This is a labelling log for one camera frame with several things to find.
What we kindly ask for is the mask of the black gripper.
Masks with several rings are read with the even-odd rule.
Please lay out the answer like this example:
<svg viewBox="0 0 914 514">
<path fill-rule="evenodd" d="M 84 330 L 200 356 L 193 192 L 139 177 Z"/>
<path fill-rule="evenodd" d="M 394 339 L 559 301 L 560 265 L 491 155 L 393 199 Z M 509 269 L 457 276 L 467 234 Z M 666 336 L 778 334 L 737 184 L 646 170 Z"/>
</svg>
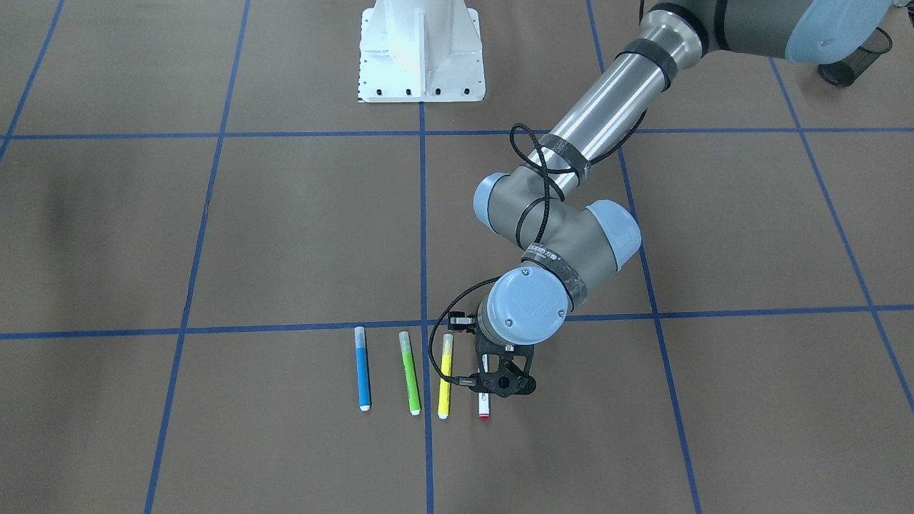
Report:
<svg viewBox="0 0 914 514">
<path fill-rule="evenodd" d="M 496 344 L 483 333 L 476 334 L 479 371 L 474 373 L 474 393 L 489 393 L 507 398 L 529 395 L 536 390 L 530 374 L 535 346 Z"/>
</svg>

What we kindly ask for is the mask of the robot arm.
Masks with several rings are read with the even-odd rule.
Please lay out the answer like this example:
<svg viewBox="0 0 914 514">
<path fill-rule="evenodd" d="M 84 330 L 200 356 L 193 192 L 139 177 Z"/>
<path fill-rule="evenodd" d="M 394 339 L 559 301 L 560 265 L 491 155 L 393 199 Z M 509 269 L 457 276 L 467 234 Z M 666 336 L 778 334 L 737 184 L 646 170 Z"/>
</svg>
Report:
<svg viewBox="0 0 914 514">
<path fill-rule="evenodd" d="M 619 273 L 642 247 L 633 215 L 613 201 L 577 209 L 566 199 L 592 167 L 617 152 L 679 72 L 715 50 L 793 63 L 830 64 L 875 31 L 888 1 L 666 1 L 640 20 L 580 101 L 512 173 L 494 173 L 474 194 L 476 217 L 521 248 L 521 264 L 492 280 L 470 317 L 477 370 L 454 386 L 500 397 L 528 395 L 534 347 Z"/>
</svg>

